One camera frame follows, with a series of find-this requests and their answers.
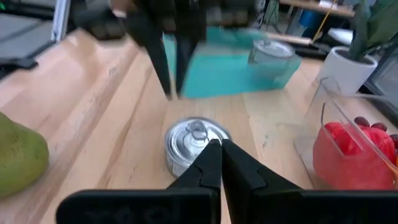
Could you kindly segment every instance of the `grape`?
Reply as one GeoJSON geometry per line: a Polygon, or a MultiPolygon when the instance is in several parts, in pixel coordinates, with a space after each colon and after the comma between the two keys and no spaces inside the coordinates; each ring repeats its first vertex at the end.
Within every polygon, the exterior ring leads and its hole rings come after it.
{"type": "Polygon", "coordinates": [[[361,126],[364,126],[364,127],[370,127],[369,121],[367,121],[366,118],[361,117],[361,116],[356,117],[356,118],[354,119],[354,122],[355,122],[357,125],[361,125],[361,126]]]}
{"type": "Polygon", "coordinates": [[[391,134],[390,138],[394,142],[394,146],[398,149],[398,134],[391,134]]]}
{"type": "Polygon", "coordinates": [[[372,125],[372,128],[378,128],[378,129],[380,129],[380,130],[387,131],[386,125],[383,124],[383,123],[381,123],[381,122],[374,123],[374,124],[372,125]]]}

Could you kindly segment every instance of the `blue box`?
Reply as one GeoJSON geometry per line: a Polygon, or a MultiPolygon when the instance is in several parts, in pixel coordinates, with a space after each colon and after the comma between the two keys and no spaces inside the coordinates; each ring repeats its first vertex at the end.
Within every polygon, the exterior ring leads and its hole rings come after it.
{"type": "MultiPolygon", "coordinates": [[[[206,44],[199,45],[191,59],[182,95],[206,98],[285,87],[300,66],[300,57],[248,64],[253,41],[266,38],[256,30],[208,28],[206,44]]],[[[164,45],[170,72],[175,74],[174,38],[165,36],[164,45]]]]}

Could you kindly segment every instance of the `white pot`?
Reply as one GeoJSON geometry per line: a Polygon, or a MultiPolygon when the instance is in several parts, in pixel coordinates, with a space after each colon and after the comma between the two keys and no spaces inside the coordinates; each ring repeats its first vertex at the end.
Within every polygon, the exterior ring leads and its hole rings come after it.
{"type": "Polygon", "coordinates": [[[377,67],[377,60],[372,56],[365,56],[363,62],[347,59],[347,47],[333,47],[328,54],[317,80],[332,77],[337,81],[341,94],[356,93],[377,67]]]}

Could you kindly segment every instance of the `pear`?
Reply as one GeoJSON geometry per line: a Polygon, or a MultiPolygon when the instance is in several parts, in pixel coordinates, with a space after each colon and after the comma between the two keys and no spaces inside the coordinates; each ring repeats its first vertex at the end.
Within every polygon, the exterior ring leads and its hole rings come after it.
{"type": "Polygon", "coordinates": [[[43,136],[0,113],[0,197],[25,189],[48,164],[43,136]]]}

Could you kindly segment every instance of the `metal can on box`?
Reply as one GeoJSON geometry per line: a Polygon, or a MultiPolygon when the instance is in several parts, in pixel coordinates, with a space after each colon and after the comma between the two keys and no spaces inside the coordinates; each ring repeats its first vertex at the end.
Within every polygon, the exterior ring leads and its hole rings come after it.
{"type": "Polygon", "coordinates": [[[274,40],[255,40],[248,63],[284,62],[294,54],[294,49],[288,44],[274,40]]]}
{"type": "Polygon", "coordinates": [[[218,123],[201,117],[186,118],[175,123],[166,133],[166,166],[170,173],[182,175],[212,139],[231,139],[218,123]]]}

